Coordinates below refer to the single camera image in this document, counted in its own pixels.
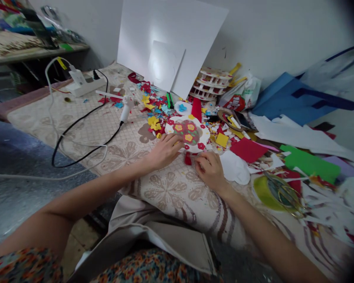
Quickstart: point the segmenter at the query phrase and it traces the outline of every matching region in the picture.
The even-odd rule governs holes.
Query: green paper sheet
[[[285,165],[288,169],[293,170],[299,167],[308,176],[314,174],[319,175],[321,179],[334,184],[337,176],[341,172],[341,168],[333,163],[327,162],[314,155],[301,151],[290,145],[282,145],[282,151],[289,151],[291,154],[285,157]]]

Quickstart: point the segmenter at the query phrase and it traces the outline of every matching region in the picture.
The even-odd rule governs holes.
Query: plastic bag
[[[260,88],[261,80],[249,73],[243,83],[222,95],[219,106],[238,112],[252,108],[256,105]]]
[[[346,98],[354,86],[354,47],[313,65],[300,81],[319,92]]]

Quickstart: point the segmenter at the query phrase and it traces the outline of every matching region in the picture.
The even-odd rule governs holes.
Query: person's right hand
[[[209,188],[218,194],[224,192],[229,184],[224,178],[219,155],[214,152],[201,153],[195,159],[195,169]]]

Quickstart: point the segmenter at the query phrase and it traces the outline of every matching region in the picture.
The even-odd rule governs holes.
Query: floor
[[[0,89],[8,82],[0,82]],[[16,97],[14,91],[0,92],[0,100]],[[39,140],[22,133],[10,124],[0,122],[0,174],[61,177],[82,170],[79,164],[55,169],[51,166],[52,149]],[[70,159],[58,153],[57,163]],[[94,179],[90,172],[82,173],[62,182],[0,179],[0,243],[21,225],[29,216],[57,196]],[[118,196],[113,196],[100,210],[109,220]],[[65,274],[71,274],[84,251],[91,249],[99,235],[80,220],[73,228],[62,264]],[[213,242],[219,261],[222,263],[226,282],[280,282],[276,274],[258,264],[246,252],[238,252],[229,246]]]

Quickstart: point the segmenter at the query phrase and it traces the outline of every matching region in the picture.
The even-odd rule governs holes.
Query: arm
[[[62,258],[74,223],[131,181],[169,165],[183,148],[181,136],[164,135],[143,159],[63,194],[26,220],[0,245],[0,256],[24,248],[49,248]]]
[[[195,160],[202,180],[232,209],[266,260],[285,282],[329,282],[281,231],[254,209],[224,178],[220,158],[202,153]]]

